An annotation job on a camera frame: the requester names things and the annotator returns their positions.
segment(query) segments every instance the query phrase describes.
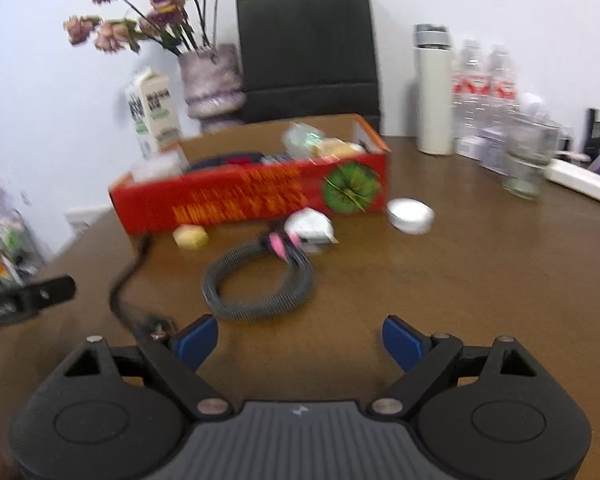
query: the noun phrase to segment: brown table surface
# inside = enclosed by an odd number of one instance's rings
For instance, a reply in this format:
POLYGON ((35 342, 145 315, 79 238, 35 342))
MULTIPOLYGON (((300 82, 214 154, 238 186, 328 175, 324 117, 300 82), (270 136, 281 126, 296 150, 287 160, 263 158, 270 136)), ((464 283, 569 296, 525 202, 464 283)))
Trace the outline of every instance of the brown table surface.
MULTIPOLYGON (((461 156, 434 158, 406 139, 393 150, 391 195, 436 214, 424 236, 402 234, 382 215, 334 219, 340 244, 313 258, 317 285, 299 310, 267 322, 220 322, 216 350, 200 376, 241 399, 358 398, 366 404, 400 376, 383 351, 382 320, 397 314, 421 332, 451 332, 466 344, 518 338, 587 413, 593 444, 579 479, 600 480, 600 203, 548 184, 541 203, 522 200, 461 156)), ((126 298, 173 316, 180 326, 207 313, 200 280, 225 250, 263 231, 260 222, 209 229, 199 252, 157 237, 126 298)), ((130 344, 107 306, 109 285, 132 246, 108 214, 43 276, 74 277, 75 301, 0 330, 0 425, 85 336, 130 344)), ((229 297, 275 288, 273 258, 227 283, 229 297)))

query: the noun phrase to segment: coiled cable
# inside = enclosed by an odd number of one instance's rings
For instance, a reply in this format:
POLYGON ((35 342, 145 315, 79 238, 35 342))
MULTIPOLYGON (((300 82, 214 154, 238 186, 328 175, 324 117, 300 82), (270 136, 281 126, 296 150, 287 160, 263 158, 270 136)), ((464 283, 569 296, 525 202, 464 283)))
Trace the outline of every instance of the coiled cable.
POLYGON ((281 234, 286 249, 288 270, 277 292, 249 303, 228 303, 219 294, 219 286, 244 263, 265 254, 275 254, 269 239, 250 240, 231 249, 216 260, 202 280, 202 295, 211 312, 222 319, 249 323, 289 312, 302 305, 314 288, 314 268, 301 249, 286 234, 281 234))

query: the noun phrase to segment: milk carton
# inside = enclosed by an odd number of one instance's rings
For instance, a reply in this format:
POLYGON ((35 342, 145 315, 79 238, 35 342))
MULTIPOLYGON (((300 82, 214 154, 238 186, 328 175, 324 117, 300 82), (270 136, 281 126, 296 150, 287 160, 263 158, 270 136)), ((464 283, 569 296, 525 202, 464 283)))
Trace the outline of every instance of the milk carton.
POLYGON ((169 78, 147 68, 126 88, 138 142, 144 158, 182 136, 176 107, 169 92, 169 78))

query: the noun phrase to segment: red cardboard box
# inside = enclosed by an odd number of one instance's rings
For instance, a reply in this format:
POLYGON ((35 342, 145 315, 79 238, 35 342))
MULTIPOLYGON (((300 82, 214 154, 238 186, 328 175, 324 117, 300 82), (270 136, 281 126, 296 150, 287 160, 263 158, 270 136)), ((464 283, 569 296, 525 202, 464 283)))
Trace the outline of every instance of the red cardboard box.
POLYGON ((182 224, 271 219, 305 207, 327 215, 384 210, 388 149, 357 115, 248 124, 183 140, 180 145, 189 162, 229 152, 281 155, 286 152, 283 134, 292 122, 310 124, 325 137, 363 142, 368 153, 267 166, 222 166, 142 184, 135 184, 129 173, 109 189, 124 229, 139 235, 171 231, 182 224))

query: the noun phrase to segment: pink clip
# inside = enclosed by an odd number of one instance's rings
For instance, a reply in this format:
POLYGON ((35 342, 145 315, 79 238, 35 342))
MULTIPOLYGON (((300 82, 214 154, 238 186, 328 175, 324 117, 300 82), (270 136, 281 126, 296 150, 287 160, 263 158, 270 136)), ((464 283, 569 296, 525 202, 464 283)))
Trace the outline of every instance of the pink clip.
MULTIPOLYGON (((302 240, 296 233, 287 233, 289 236, 289 240, 296 247, 300 247, 302 245, 302 240)), ((271 244, 271 248, 273 252, 281 259, 286 262, 289 261, 288 256, 286 255, 285 243, 282 241, 282 237, 277 232, 269 233, 269 243, 271 244)))

